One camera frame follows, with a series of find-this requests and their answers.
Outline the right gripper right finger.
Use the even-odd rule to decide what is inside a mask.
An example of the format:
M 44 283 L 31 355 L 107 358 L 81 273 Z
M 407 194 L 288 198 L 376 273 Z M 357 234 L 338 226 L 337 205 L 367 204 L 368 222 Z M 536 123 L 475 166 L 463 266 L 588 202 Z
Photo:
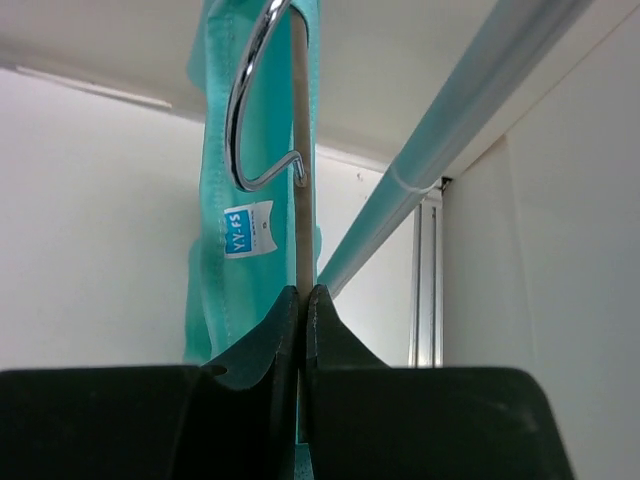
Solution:
M 393 368 L 317 286 L 306 327 L 306 416 L 318 479 L 570 479 L 551 405 L 527 372 Z

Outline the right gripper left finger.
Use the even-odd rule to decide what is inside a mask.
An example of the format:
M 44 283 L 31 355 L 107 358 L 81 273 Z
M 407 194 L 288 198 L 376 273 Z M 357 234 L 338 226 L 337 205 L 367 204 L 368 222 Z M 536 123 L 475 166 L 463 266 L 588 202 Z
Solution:
M 299 296 L 197 365 L 9 370 L 5 479 L 290 479 Z

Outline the teal t shirt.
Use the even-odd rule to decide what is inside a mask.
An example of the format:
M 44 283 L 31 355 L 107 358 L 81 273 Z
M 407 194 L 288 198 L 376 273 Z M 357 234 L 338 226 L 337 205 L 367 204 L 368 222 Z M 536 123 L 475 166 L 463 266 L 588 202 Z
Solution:
M 189 254 L 186 302 L 186 361 L 204 365 L 228 350 L 267 315 L 281 291 L 297 291 L 291 194 L 289 181 L 279 175 L 268 187 L 256 192 L 236 188 L 225 163 L 224 130 L 231 87 L 238 63 L 260 7 L 266 1 L 207 1 L 194 39 L 187 72 L 206 97 L 202 164 L 199 181 L 201 230 Z M 313 135 L 317 100 L 319 60 L 319 5 L 315 1 L 290 1 L 304 9 L 313 23 L 317 45 L 310 57 L 313 99 Z M 274 67 L 264 59 L 264 75 L 251 87 L 243 121 L 241 158 L 244 174 L 254 177 L 267 169 L 264 157 L 274 150 L 263 142 L 262 90 Z M 296 424 L 294 475 L 298 431 L 298 372 L 303 349 L 299 326 L 294 343 L 296 366 Z

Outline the metal clothes hanger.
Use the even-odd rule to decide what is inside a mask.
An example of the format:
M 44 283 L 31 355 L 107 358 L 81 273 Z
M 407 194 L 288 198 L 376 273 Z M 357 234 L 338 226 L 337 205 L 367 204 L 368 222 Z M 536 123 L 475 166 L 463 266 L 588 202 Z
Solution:
M 229 96 L 225 130 L 225 163 L 237 189 L 262 190 L 284 174 L 289 181 L 285 191 L 291 194 L 289 210 L 293 222 L 291 247 L 300 301 L 299 326 L 305 316 L 316 281 L 315 263 L 315 180 L 313 99 L 310 57 L 317 45 L 313 23 L 302 6 L 290 1 L 266 1 L 252 27 L 240 57 Z M 262 92 L 265 128 L 263 142 L 274 150 L 264 157 L 267 169 L 254 177 L 244 174 L 241 146 L 243 121 L 250 101 L 251 87 L 264 75 L 260 64 L 266 59 L 274 67 Z

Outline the white and chrome clothes rack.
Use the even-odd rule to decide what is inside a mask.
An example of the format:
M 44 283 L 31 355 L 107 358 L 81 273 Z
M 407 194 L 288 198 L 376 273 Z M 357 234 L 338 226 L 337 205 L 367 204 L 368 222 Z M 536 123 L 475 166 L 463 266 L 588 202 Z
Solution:
M 588 7 L 499 1 L 319 275 L 338 296 Z

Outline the aluminium rail on table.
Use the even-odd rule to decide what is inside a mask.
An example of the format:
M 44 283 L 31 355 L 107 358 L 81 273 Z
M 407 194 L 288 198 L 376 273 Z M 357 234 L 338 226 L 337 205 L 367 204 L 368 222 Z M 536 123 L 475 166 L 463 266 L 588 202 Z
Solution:
M 408 364 L 443 362 L 443 260 L 441 202 L 423 200 L 413 215 L 412 317 Z

